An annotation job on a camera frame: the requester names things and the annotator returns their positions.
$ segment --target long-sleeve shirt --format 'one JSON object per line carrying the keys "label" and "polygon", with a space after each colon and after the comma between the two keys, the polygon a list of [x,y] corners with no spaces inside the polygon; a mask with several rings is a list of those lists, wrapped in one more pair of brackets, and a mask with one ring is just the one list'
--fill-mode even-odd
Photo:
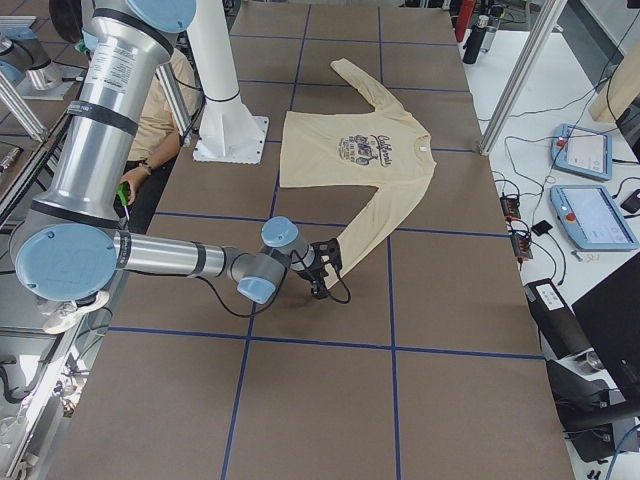
{"label": "long-sleeve shirt", "polygon": [[[331,62],[331,68],[375,111],[358,115],[287,112],[280,185],[378,188],[338,237],[346,274],[416,207],[436,164],[431,135],[386,88],[344,58]],[[327,285],[336,281],[331,272]]]}

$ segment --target white shoe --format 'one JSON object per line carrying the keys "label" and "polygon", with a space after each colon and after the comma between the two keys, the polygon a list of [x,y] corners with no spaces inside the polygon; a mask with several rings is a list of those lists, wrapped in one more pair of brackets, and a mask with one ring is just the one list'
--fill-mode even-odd
{"label": "white shoe", "polygon": [[75,327],[87,313],[95,312],[105,306],[108,301],[109,292],[100,290],[96,294],[96,299],[89,305],[78,307],[74,301],[62,302],[48,315],[46,322],[44,322],[42,326],[42,330],[51,335],[66,332],[70,328]]}

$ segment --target black bottle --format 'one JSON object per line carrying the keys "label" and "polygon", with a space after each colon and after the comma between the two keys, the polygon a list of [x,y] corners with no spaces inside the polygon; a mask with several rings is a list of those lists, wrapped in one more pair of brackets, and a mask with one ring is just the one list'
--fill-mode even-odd
{"label": "black bottle", "polygon": [[467,38],[467,43],[465,43],[463,47],[465,52],[464,57],[462,57],[462,61],[464,63],[476,63],[478,54],[480,53],[480,47],[482,47],[484,35],[487,33],[486,27],[488,22],[489,17],[486,15],[480,15],[476,24],[471,28],[471,34],[469,35],[469,38]]}

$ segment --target brown table surface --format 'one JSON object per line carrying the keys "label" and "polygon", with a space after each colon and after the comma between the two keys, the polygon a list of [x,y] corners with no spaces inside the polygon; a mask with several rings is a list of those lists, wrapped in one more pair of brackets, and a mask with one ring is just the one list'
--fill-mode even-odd
{"label": "brown table surface", "polygon": [[185,150],[150,234],[255,252],[282,214],[337,235],[373,190],[280,189],[278,159],[287,110],[370,111],[341,57],[432,133],[433,181],[347,275],[348,306],[292,275],[237,319],[196,280],[131,277],[49,478],[572,478],[448,14],[243,3],[231,40],[243,101],[270,117],[262,163]]}

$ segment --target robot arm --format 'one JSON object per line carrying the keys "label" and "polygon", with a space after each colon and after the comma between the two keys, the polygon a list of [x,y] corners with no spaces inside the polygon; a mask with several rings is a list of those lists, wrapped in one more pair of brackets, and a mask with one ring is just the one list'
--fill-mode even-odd
{"label": "robot arm", "polygon": [[37,90],[50,90],[62,83],[60,70],[29,28],[0,33],[0,72],[11,83],[18,83],[26,74]]}
{"label": "robot arm", "polygon": [[283,217],[263,227],[256,255],[235,248],[118,231],[113,198],[158,65],[169,61],[177,33],[195,13],[194,0],[96,1],[98,44],[77,101],[51,187],[33,199],[11,237],[20,282],[55,301],[91,298],[116,269],[184,276],[226,276],[257,303],[276,292],[288,268],[327,296],[322,260],[339,268],[337,243],[310,245]]}

